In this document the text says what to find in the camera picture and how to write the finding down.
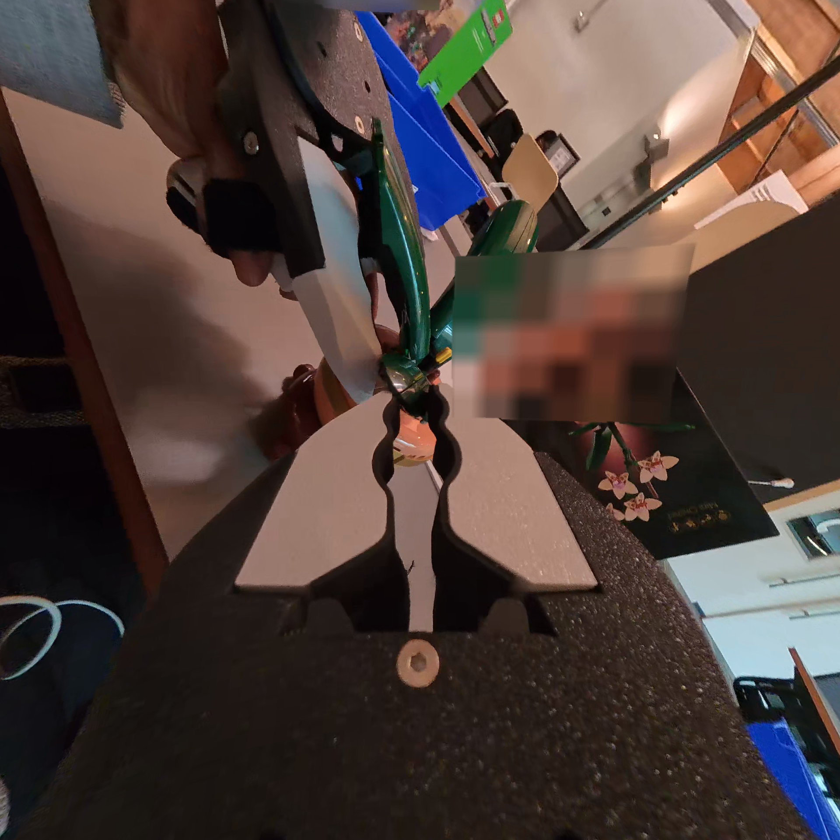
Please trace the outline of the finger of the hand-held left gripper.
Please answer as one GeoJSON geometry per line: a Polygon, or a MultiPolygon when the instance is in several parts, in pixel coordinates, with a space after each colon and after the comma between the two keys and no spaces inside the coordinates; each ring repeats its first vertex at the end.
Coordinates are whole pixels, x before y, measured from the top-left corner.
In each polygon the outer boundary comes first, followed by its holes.
{"type": "Polygon", "coordinates": [[[322,355],[354,403],[375,392],[382,348],[359,255],[351,189],[316,145],[298,141],[324,266],[290,281],[322,355]]]}

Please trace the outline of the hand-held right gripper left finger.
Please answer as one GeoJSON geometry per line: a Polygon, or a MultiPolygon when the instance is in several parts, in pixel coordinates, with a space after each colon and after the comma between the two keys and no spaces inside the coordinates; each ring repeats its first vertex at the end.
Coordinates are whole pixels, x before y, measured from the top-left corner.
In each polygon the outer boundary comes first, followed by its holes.
{"type": "Polygon", "coordinates": [[[398,576],[393,503],[385,466],[392,397],[374,395],[302,444],[248,550],[235,586],[243,592],[339,594],[398,576]]]}

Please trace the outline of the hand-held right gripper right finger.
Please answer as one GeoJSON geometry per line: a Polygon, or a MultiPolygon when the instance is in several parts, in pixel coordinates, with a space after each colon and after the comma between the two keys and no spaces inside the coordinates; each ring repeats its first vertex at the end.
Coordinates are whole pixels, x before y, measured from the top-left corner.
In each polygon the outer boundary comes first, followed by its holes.
{"type": "Polygon", "coordinates": [[[497,418],[457,416],[440,394],[455,463],[434,467],[453,536],[519,592],[588,592],[596,578],[531,447],[497,418]]]}

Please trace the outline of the long dark green toy leaf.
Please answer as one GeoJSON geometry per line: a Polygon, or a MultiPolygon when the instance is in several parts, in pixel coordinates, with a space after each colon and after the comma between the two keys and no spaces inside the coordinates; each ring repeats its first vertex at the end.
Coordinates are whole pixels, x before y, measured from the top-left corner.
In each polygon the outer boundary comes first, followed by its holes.
{"type": "Polygon", "coordinates": [[[431,305],[422,236],[395,154],[378,118],[371,122],[370,163],[360,183],[360,257],[372,260],[400,325],[400,349],[423,362],[431,345],[431,305]]]}
{"type": "MultiPolygon", "coordinates": [[[[539,220],[532,205],[520,199],[494,209],[473,237],[468,257],[510,256],[531,253],[539,238],[539,220]]],[[[432,338],[451,332],[455,310],[455,280],[451,280],[430,311],[432,338]]]]}

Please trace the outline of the toy flower pot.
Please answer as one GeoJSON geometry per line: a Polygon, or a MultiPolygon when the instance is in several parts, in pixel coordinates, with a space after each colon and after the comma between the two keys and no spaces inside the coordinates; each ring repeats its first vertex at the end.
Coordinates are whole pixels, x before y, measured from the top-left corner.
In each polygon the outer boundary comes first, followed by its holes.
{"type": "MultiPolygon", "coordinates": [[[[270,461],[295,452],[324,425],[347,413],[356,402],[326,359],[300,364],[286,377],[279,395],[250,423],[259,450],[270,461]]],[[[436,437],[429,425],[404,411],[393,443],[395,466],[418,466],[434,455],[436,437]]]]}

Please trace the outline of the grey desk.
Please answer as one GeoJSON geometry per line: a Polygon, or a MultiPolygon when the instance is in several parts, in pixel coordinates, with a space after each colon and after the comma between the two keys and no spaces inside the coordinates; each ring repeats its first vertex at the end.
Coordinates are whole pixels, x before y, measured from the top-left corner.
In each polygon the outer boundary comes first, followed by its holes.
{"type": "Polygon", "coordinates": [[[142,118],[114,129],[2,90],[169,561],[268,466],[251,422],[321,360],[297,303],[241,285],[165,204],[173,162],[142,118]]]}

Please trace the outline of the person's left hand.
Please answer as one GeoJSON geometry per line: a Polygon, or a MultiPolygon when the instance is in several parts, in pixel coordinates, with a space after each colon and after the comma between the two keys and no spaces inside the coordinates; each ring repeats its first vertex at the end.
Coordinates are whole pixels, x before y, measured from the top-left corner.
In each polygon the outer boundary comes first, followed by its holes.
{"type": "Polygon", "coordinates": [[[228,69],[217,3],[98,1],[90,9],[122,98],[181,161],[167,175],[167,205],[207,238],[204,186],[245,178],[217,111],[228,69]]]}

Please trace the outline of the blue plastic bin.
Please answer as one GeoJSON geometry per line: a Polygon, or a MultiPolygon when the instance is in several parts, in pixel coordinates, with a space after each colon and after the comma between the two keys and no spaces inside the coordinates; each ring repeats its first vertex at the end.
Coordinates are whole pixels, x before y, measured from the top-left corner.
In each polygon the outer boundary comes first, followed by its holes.
{"type": "Polygon", "coordinates": [[[836,809],[817,783],[787,723],[754,722],[745,728],[766,767],[812,832],[821,839],[838,839],[836,809]]]}
{"type": "Polygon", "coordinates": [[[480,179],[431,91],[371,12],[358,12],[389,91],[395,136],[414,188],[419,223],[441,228],[486,197],[480,179]]]}

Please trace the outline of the green toy set box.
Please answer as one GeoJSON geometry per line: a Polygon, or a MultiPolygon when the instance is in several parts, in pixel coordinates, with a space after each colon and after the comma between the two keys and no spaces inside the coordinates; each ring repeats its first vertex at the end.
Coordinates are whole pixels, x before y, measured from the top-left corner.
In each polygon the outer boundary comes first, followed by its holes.
{"type": "Polygon", "coordinates": [[[508,2],[435,1],[392,13],[385,31],[440,107],[448,105],[512,34],[508,2]]]}

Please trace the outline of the tan chair back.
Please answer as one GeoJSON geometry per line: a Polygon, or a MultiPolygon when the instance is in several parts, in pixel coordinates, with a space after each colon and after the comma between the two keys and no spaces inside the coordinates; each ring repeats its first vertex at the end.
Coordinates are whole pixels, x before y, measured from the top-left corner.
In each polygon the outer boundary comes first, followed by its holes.
{"type": "Polygon", "coordinates": [[[500,183],[538,213],[559,187],[560,179],[537,141],[525,133],[502,166],[500,183]]]}

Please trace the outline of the large black cardboard board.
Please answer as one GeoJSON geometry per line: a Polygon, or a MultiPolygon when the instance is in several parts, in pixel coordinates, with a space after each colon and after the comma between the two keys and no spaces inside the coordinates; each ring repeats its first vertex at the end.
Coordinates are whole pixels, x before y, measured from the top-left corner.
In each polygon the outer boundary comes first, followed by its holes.
{"type": "Polygon", "coordinates": [[[738,206],[695,247],[678,368],[748,478],[778,509],[838,491],[839,198],[799,214],[738,206]]]}

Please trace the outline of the black floor lamp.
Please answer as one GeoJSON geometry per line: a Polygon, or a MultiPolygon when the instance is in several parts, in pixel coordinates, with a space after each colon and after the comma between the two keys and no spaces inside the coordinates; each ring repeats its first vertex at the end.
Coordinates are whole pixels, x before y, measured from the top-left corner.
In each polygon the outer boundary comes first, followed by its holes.
{"type": "Polygon", "coordinates": [[[615,236],[618,236],[624,230],[635,224],[636,221],[652,213],[672,195],[675,195],[679,190],[698,177],[698,175],[718,163],[731,151],[743,145],[755,134],[759,133],[772,122],[777,120],[777,118],[790,110],[797,109],[805,99],[809,98],[811,94],[813,94],[814,91],[825,85],[831,79],[834,79],[838,73],[839,56],[835,56],[834,58],[831,58],[825,66],[821,67],[811,76],[806,78],[802,83],[785,93],[778,101],[761,111],[758,116],[744,124],[724,141],[719,142],[713,149],[702,155],[698,160],[694,161],[691,165],[685,168],[685,170],[675,175],[663,186],[659,187],[659,189],[650,193],[642,201],[634,205],[631,209],[625,212],[624,215],[620,216],[611,224],[606,226],[598,234],[588,239],[579,247],[579,250],[598,249],[602,247],[606,242],[611,241],[615,236]]]}

